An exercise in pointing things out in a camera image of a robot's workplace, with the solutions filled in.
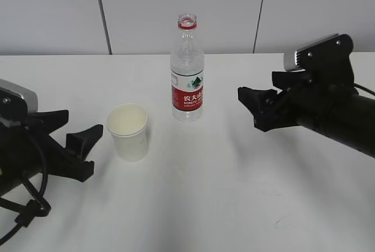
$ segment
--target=cable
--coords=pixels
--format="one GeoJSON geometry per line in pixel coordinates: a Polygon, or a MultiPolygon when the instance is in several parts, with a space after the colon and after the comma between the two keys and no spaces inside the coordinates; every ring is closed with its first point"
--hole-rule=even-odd
{"type": "Polygon", "coordinates": [[[29,139],[39,152],[40,160],[42,161],[42,183],[40,184],[39,193],[43,196],[45,194],[48,182],[47,160],[42,148],[40,147],[39,143],[34,139],[34,137],[30,135],[29,139]]]}
{"type": "MultiPolygon", "coordinates": [[[[43,196],[45,194],[48,182],[47,160],[42,148],[40,147],[39,143],[34,139],[34,137],[30,135],[29,139],[31,143],[34,145],[34,147],[37,149],[40,156],[40,160],[42,161],[42,183],[40,184],[39,193],[43,196]]],[[[21,229],[21,227],[21,224],[16,224],[6,235],[4,235],[0,239],[0,246],[6,243],[9,239],[11,239],[21,229]]]]}
{"type": "Polygon", "coordinates": [[[9,233],[7,233],[6,235],[4,235],[0,239],[0,246],[3,245],[4,243],[6,243],[9,239],[11,239],[20,230],[21,227],[22,227],[21,224],[16,224],[14,226],[14,228],[12,228],[12,230],[9,231],[9,233]]]}
{"type": "Polygon", "coordinates": [[[367,92],[367,93],[369,93],[369,94],[375,96],[375,92],[374,92],[374,91],[371,91],[370,89],[368,89],[368,88],[366,88],[366,87],[363,87],[363,86],[360,85],[360,84],[354,83],[354,87],[356,87],[356,88],[358,88],[358,89],[361,89],[361,90],[363,90],[363,91],[365,91],[365,92],[367,92]]]}

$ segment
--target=paper cup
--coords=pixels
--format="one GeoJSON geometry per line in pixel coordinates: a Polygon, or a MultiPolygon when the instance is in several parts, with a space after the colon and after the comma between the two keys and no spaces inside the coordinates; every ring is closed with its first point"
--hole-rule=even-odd
{"type": "Polygon", "coordinates": [[[123,104],[109,114],[107,128],[119,156],[124,160],[139,161],[147,154],[147,122],[147,112],[139,104],[123,104]]]}

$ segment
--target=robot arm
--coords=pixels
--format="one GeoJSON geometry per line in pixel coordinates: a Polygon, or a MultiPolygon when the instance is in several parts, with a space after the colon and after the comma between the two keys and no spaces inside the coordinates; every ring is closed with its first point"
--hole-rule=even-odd
{"type": "Polygon", "coordinates": [[[358,95],[349,35],[331,35],[284,54],[276,90],[238,88],[238,99],[264,132],[303,126],[375,157],[375,100],[358,95]]]}

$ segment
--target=table surface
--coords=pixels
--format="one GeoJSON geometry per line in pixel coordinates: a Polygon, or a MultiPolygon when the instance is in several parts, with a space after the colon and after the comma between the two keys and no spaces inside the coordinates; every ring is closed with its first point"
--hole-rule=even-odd
{"type": "MultiPolygon", "coordinates": [[[[356,82],[374,89],[375,53],[351,60],[356,82]]],[[[207,55],[203,115],[190,124],[172,116],[167,55],[2,56],[0,68],[38,94],[39,111],[70,111],[53,133],[61,144],[122,103],[150,117],[143,161],[117,157],[105,130],[87,158],[94,175],[50,176],[50,215],[0,251],[375,250],[374,159],[302,127],[263,133],[237,100],[240,86],[271,88],[281,54],[207,55]]],[[[30,199],[22,187],[6,197],[30,199]]],[[[0,210],[2,235],[15,216],[0,210]]]]}

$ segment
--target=bottle neck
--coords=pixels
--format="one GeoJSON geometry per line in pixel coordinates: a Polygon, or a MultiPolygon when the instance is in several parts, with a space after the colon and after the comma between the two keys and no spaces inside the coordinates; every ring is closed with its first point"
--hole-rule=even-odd
{"type": "Polygon", "coordinates": [[[180,29],[180,36],[184,42],[190,41],[195,35],[195,29],[180,29]]]}

